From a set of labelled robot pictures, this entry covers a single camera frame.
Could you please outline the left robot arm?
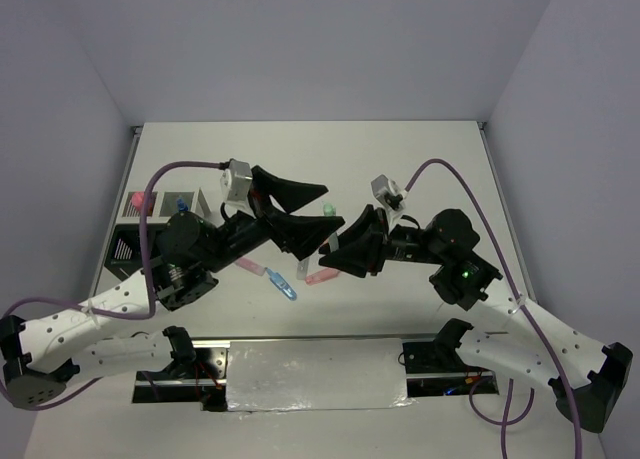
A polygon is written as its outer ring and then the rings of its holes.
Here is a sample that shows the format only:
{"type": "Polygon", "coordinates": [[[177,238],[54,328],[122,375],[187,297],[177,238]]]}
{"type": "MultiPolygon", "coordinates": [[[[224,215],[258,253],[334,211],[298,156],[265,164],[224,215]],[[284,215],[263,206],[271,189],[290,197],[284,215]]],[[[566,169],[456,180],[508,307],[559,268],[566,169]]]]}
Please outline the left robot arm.
{"type": "Polygon", "coordinates": [[[140,370],[158,361],[175,378],[189,375],[197,356],[187,331],[165,328],[158,340],[128,336],[134,323],[154,323],[186,308],[218,284],[216,273],[273,242],[302,260],[345,223],[340,216],[300,216],[298,210],[328,191],[322,184],[281,179],[259,166],[231,159],[223,163],[178,161],[149,180],[140,208],[141,267],[111,289],[81,303],[54,300],[57,312],[25,320],[16,310],[1,318],[1,394],[14,407],[43,411],[70,400],[68,385],[86,387],[127,368],[140,370]],[[220,226],[190,211],[176,212],[156,234],[147,215],[157,182],[178,168],[222,171],[223,202],[236,213],[220,226]]]}

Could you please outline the purple highlighter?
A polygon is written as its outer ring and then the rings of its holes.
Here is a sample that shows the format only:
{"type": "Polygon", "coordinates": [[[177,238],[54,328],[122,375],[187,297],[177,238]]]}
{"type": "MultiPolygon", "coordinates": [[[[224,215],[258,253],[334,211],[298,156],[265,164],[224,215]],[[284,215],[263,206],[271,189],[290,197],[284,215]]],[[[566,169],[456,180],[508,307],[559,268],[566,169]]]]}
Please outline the purple highlighter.
{"type": "Polygon", "coordinates": [[[254,275],[257,275],[259,277],[263,276],[266,273],[266,268],[260,264],[257,264],[256,262],[246,258],[246,257],[241,257],[239,259],[237,259],[234,264],[254,275]]]}

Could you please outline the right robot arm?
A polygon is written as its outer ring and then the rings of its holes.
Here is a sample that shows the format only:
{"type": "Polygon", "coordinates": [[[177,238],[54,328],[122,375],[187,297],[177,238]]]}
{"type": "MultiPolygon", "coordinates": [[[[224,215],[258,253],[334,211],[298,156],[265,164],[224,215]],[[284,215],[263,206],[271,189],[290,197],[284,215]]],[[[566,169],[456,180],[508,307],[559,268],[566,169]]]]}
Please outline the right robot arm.
{"type": "Polygon", "coordinates": [[[480,240],[459,209],[438,213],[423,229],[387,224],[382,209],[367,206],[338,237],[320,247],[320,265],[364,278],[388,261],[436,266],[429,278],[436,294],[463,319],[438,334],[436,362],[462,364],[520,379],[553,393],[556,407],[582,429],[600,433],[624,390],[633,353],[620,342],[585,336],[527,297],[516,297],[503,275],[474,252],[480,240]]]}

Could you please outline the green highlighter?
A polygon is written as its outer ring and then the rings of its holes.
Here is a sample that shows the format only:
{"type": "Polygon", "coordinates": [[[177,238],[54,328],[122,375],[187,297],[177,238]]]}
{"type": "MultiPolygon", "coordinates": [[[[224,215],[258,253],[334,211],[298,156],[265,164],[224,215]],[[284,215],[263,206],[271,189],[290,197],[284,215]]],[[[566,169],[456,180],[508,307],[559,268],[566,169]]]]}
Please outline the green highlighter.
{"type": "Polygon", "coordinates": [[[329,202],[323,202],[322,208],[325,217],[335,217],[337,215],[335,206],[329,202]]]}

